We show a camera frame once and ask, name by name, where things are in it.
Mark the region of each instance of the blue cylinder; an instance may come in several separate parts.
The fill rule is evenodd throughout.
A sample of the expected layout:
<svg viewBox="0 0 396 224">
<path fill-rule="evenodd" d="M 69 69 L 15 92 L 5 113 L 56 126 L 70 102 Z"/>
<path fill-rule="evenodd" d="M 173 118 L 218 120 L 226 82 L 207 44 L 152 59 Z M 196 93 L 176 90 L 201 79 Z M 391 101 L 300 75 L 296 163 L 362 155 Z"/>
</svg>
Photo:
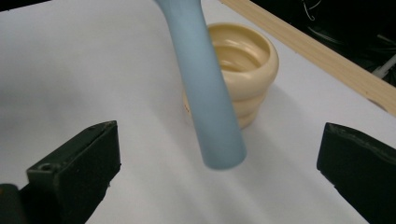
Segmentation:
<svg viewBox="0 0 396 224">
<path fill-rule="evenodd" d="M 228 169 L 247 155 L 200 0 L 155 0 L 169 26 L 206 166 Z"/>
</svg>

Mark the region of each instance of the yellow bowl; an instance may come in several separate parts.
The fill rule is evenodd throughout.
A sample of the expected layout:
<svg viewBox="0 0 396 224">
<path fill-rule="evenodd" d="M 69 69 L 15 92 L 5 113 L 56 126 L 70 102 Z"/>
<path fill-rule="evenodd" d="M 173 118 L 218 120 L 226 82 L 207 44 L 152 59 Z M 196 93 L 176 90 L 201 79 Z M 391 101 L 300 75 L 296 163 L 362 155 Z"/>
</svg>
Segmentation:
<svg viewBox="0 0 396 224">
<path fill-rule="evenodd" d="M 267 37 L 242 24 L 214 23 L 208 25 L 208 31 L 239 126 L 245 128 L 256 118 L 276 78 L 276 49 Z M 185 92 L 183 103 L 190 114 Z"/>
</svg>

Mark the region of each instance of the screw hole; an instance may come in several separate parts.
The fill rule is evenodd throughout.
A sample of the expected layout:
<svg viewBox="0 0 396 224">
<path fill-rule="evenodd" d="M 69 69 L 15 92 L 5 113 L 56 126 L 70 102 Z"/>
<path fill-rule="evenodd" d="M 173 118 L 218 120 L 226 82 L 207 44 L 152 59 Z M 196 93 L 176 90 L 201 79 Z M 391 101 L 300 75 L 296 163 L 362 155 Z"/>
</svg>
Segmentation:
<svg viewBox="0 0 396 224">
<path fill-rule="evenodd" d="M 50 171 L 52 170 L 52 164 L 50 163 L 41 164 L 40 166 L 38 166 L 38 169 L 42 171 Z"/>
</svg>

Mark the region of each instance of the table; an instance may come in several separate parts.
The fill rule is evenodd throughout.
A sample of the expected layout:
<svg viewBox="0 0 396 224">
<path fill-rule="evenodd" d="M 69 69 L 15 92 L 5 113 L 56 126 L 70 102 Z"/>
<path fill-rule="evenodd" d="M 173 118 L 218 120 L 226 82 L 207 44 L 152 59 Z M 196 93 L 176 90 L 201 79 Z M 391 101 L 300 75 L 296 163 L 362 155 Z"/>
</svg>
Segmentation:
<svg viewBox="0 0 396 224">
<path fill-rule="evenodd" d="M 0 13 L 0 181 L 84 128 L 117 120 L 121 171 L 88 223 L 366 223 L 316 169 L 325 122 L 396 147 L 396 118 L 220 1 L 207 23 L 267 35 L 280 67 L 254 123 L 247 158 L 202 163 L 181 103 L 163 14 L 148 0 L 63 0 Z"/>
</svg>

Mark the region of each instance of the wooden edge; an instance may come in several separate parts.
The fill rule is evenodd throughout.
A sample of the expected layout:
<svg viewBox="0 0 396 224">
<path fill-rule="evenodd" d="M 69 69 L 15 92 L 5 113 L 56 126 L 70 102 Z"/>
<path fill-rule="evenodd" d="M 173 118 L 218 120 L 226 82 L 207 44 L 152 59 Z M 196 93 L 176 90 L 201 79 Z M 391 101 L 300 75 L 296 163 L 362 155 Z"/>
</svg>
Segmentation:
<svg viewBox="0 0 396 224">
<path fill-rule="evenodd" d="M 396 117 L 396 88 L 249 0 L 220 0 L 289 48 Z"/>
</svg>

